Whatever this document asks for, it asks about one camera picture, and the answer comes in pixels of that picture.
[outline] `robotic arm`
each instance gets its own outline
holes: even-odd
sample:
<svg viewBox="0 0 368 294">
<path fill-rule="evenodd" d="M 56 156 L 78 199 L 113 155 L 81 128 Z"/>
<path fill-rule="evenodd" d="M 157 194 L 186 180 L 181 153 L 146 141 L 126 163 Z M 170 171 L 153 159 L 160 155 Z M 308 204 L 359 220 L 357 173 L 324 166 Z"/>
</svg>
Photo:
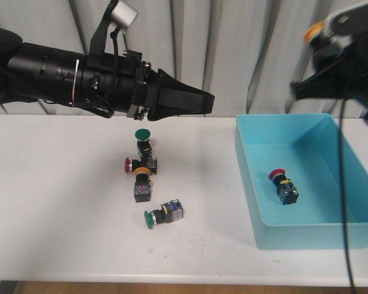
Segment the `robotic arm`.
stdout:
<svg viewBox="0 0 368 294">
<path fill-rule="evenodd" d="M 118 55 L 117 35 L 137 11 L 124 0 L 111 0 L 90 43 L 89 55 L 23 43 L 0 29 L 0 104 L 47 102 L 77 107 L 105 118 L 114 111 L 149 121 L 185 114 L 211 113 L 214 96 L 185 85 L 151 64 L 142 54 Z M 109 25 L 114 54 L 105 53 Z"/>
<path fill-rule="evenodd" d="M 334 36 L 351 36 L 340 48 Z M 316 73 L 291 83 L 296 99 L 351 98 L 368 108 L 368 1 L 330 14 L 306 33 Z"/>
</svg>

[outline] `blue plastic bin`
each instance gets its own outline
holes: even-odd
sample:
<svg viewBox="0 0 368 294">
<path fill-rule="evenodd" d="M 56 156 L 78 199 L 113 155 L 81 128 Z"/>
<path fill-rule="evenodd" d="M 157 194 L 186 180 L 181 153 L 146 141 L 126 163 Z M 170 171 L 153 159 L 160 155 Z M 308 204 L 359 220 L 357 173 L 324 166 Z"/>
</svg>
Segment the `blue plastic bin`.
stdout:
<svg viewBox="0 0 368 294">
<path fill-rule="evenodd" d="M 344 141 L 349 240 L 368 246 L 368 174 Z M 239 115 L 236 154 L 260 249 L 343 248 L 338 127 L 327 114 Z M 284 168 L 299 192 L 282 205 L 268 179 Z"/>
</svg>

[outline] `white table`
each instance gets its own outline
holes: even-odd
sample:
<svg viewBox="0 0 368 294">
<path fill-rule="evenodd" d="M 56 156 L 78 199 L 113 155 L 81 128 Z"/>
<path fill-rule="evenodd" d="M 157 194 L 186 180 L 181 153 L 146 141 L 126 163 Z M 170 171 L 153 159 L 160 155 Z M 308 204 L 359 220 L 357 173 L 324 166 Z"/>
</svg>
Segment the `white table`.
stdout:
<svg viewBox="0 0 368 294">
<path fill-rule="evenodd" d="M 126 157 L 151 130 L 151 202 L 135 203 Z M 342 250 L 256 247 L 234 118 L 0 115 L 0 279 L 347 286 Z M 345 133 L 368 170 L 368 127 Z M 144 211 L 178 198 L 182 220 L 149 230 Z M 368 286 L 368 248 L 351 250 Z"/>
</svg>

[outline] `white curtain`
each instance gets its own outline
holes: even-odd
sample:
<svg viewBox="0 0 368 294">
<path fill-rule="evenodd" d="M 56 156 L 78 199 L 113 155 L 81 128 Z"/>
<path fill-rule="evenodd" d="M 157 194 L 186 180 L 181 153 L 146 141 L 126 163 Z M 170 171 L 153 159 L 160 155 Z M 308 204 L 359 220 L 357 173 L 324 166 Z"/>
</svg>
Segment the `white curtain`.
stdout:
<svg viewBox="0 0 368 294">
<path fill-rule="evenodd" d="M 355 0 L 127 0 L 139 15 L 120 52 L 143 53 L 154 69 L 215 95 L 210 116 L 242 113 L 331 113 L 332 99 L 295 101 L 292 80 L 313 74 L 302 41 L 307 28 Z M 0 28 L 24 42 L 87 53 L 109 0 L 0 0 Z M 106 49 L 113 52 L 110 40 Z M 346 116 L 363 107 L 349 101 Z M 0 113 L 88 114 L 48 105 L 0 105 Z"/>
</svg>

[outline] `black wire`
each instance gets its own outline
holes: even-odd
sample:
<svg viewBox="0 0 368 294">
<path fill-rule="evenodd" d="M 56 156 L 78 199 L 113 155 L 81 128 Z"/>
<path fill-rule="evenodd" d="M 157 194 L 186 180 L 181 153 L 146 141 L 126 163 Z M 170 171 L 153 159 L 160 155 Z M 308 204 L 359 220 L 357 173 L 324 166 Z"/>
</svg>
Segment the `black wire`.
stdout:
<svg viewBox="0 0 368 294">
<path fill-rule="evenodd" d="M 348 236 L 348 205 L 346 199 L 346 187 L 345 187 L 345 165 L 343 162 L 343 113 L 345 112 L 345 104 L 347 98 L 344 98 L 340 108 L 339 114 L 339 133 L 338 133 L 338 152 L 339 152 L 339 176 L 340 176 L 340 188 L 341 188 L 341 209 L 342 209 L 342 231 L 343 231 L 343 248 L 345 251 L 345 262 L 348 271 L 349 283 L 352 294 L 357 294 L 355 282 L 353 280 L 353 273 L 350 265 L 350 253 L 349 253 L 349 236 Z"/>
<path fill-rule="evenodd" d="M 107 99 L 110 96 L 110 93 L 112 93 L 113 88 L 115 87 L 115 82 L 117 78 L 117 68 L 118 68 L 118 43 L 117 43 L 117 35 L 120 31 L 120 28 L 117 27 L 113 32 L 110 33 L 110 37 L 113 41 L 113 75 L 112 79 L 110 80 L 110 84 L 108 87 L 108 90 L 105 92 L 105 94 L 98 99 L 96 102 L 93 102 L 92 104 L 89 104 L 90 107 L 83 107 L 83 110 L 86 110 L 88 112 L 94 113 L 96 115 L 102 116 L 104 118 L 111 118 L 113 114 L 115 113 L 114 108 L 108 103 Z M 107 111 L 103 111 L 97 108 L 93 108 L 93 106 L 100 106 L 100 104 L 104 104 L 107 107 Z"/>
</svg>

